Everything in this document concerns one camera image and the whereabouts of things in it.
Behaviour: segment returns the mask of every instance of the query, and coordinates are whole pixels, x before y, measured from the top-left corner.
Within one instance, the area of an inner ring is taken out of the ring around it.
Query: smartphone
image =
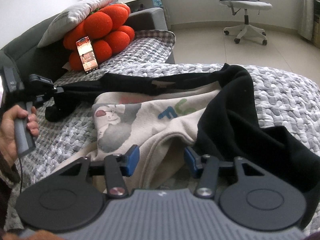
[[[76,45],[86,74],[99,69],[89,37],[79,39],[79,41],[76,42]]]

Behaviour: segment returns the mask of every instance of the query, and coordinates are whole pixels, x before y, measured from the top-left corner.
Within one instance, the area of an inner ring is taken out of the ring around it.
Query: cartoon character graphic
[[[113,152],[130,137],[132,123],[141,108],[139,104],[93,106],[95,125],[98,131],[98,149]]]

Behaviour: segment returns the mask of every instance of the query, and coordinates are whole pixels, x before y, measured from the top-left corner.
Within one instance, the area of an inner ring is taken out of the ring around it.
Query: human hand
[[[14,140],[14,120],[16,118],[25,118],[28,116],[27,128],[35,137],[39,136],[39,125],[37,123],[36,108],[31,108],[32,114],[15,105],[3,114],[0,125],[0,152],[10,167],[13,166],[18,158],[16,142]]]

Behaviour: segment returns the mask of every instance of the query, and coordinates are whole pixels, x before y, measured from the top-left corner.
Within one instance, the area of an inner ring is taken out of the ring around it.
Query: chair seat
[[[234,8],[238,9],[270,10],[272,8],[272,5],[266,2],[223,0],[220,3],[228,6],[232,4]]]

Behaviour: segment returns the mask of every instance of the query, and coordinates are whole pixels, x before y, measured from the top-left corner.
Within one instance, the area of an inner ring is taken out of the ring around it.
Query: white pillow
[[[43,34],[38,48],[45,47],[63,38],[63,36],[81,23],[92,11],[103,8],[114,0],[82,0],[62,11],[50,23]]]

